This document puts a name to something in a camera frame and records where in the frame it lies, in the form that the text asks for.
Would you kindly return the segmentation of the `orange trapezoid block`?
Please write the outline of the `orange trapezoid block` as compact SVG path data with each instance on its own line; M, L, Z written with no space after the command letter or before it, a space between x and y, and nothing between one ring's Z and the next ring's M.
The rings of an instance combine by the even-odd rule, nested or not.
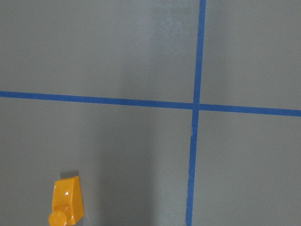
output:
M85 215L79 176L62 178L54 183L50 226L74 226Z

